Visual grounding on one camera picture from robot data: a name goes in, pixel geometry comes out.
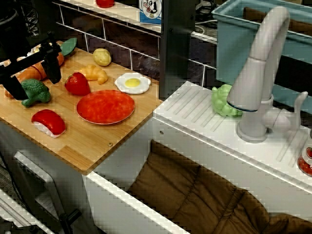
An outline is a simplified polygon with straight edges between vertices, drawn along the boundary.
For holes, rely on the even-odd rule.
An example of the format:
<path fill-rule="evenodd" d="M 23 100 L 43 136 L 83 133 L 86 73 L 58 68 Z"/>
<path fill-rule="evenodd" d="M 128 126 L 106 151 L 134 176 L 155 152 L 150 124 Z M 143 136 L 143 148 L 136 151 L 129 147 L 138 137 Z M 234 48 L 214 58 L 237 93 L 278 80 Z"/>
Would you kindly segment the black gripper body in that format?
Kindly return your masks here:
<path fill-rule="evenodd" d="M 26 36 L 25 25 L 17 13 L 4 13 L 0 16 L 0 45 L 4 51 L 4 60 L 10 60 L 6 67 L 1 66 L 1 71 L 20 71 L 39 61 L 43 60 L 42 52 L 33 54 L 24 60 L 17 61 L 17 58 L 26 56 L 30 50 L 41 45 L 46 37 L 37 37 L 31 40 Z"/>

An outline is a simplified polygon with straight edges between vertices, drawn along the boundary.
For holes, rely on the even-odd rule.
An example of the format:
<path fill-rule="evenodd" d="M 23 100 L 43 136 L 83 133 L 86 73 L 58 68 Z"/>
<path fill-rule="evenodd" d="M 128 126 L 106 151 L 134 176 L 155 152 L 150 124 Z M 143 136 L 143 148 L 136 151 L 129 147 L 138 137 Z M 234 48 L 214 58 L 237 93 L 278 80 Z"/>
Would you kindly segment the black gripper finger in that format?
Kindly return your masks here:
<path fill-rule="evenodd" d="M 47 32 L 48 38 L 41 43 L 40 52 L 43 54 L 43 62 L 41 63 L 47 77 L 52 83 L 58 83 L 61 79 L 61 71 L 59 67 L 60 46 L 56 43 L 54 33 Z"/>
<path fill-rule="evenodd" d="M 11 77 L 7 72 L 1 71 L 0 83 L 16 100 L 26 99 L 26 92 L 15 76 Z"/>

